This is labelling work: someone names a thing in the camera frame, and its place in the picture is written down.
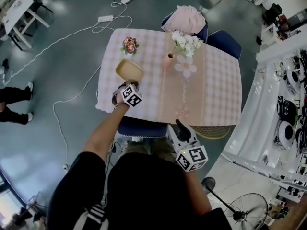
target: blue chair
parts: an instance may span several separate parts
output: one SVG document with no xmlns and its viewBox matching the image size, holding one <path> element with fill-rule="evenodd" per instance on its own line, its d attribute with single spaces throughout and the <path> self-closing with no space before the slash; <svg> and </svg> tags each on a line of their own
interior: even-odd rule
<svg viewBox="0 0 307 230">
<path fill-rule="evenodd" d="M 168 19 L 172 16 L 172 14 L 174 13 L 175 11 L 171 12 L 168 16 L 166 16 L 162 21 L 161 21 L 161 24 L 162 26 L 164 26 L 164 24 L 168 21 Z M 205 43 L 207 43 L 207 40 L 208 40 L 208 22 L 206 21 L 206 25 L 204 26 L 204 28 L 202 28 L 202 30 L 195 34 L 195 36 L 197 36 L 199 39 L 203 40 Z"/>
<path fill-rule="evenodd" d="M 230 54 L 237 60 L 240 60 L 242 52 L 241 45 L 225 31 L 221 30 L 211 33 L 208 36 L 207 44 Z"/>
<path fill-rule="evenodd" d="M 157 123 L 133 117 L 123 117 L 118 133 L 122 136 L 157 138 L 166 136 L 167 124 Z"/>
</svg>

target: pink vase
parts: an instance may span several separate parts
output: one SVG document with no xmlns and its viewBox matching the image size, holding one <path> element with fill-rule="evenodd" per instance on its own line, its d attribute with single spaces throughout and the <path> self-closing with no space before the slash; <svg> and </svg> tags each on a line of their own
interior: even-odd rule
<svg viewBox="0 0 307 230">
<path fill-rule="evenodd" d="M 162 66 L 164 69 L 168 69 L 174 59 L 174 54 L 168 53 L 162 60 Z"/>
</svg>

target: wooden tray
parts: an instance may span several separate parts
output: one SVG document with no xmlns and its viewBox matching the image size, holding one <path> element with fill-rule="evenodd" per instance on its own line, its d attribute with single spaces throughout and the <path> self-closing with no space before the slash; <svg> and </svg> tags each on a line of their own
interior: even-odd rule
<svg viewBox="0 0 307 230">
<path fill-rule="evenodd" d="M 124 80 L 136 80 L 138 83 L 141 82 L 144 75 L 143 68 L 129 59 L 122 59 L 115 71 Z"/>
</svg>

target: black pants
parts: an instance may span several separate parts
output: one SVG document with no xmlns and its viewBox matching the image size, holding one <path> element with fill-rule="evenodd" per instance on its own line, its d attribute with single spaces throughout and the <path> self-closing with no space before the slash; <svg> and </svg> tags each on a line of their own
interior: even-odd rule
<svg viewBox="0 0 307 230">
<path fill-rule="evenodd" d="M 29 101 L 30 99 L 31 91 L 29 87 L 26 87 L 24 90 L 10 87 L 0 90 L 0 102 L 5 102 L 5 104 L 12 104 L 25 100 Z M 25 125 L 28 123 L 28 114 L 12 112 L 6 106 L 4 111 L 0 113 L 0 122 L 13 122 Z"/>
</svg>

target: white flowers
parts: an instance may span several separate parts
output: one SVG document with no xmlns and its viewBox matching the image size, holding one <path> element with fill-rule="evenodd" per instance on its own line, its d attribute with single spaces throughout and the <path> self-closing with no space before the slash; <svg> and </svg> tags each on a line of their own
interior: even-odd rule
<svg viewBox="0 0 307 230">
<path fill-rule="evenodd" d="M 197 36 L 184 35 L 179 31 L 172 32 L 172 39 L 175 42 L 175 48 L 180 48 L 181 52 L 187 57 L 192 57 L 195 50 L 200 48 L 202 40 Z"/>
<path fill-rule="evenodd" d="M 183 71 L 183 76 L 185 78 L 189 78 L 191 76 L 191 72 L 196 72 L 197 68 L 193 65 L 193 58 L 188 57 L 184 59 L 182 55 L 177 56 L 177 60 L 179 63 L 175 64 L 175 69 L 177 71 Z"/>
</svg>

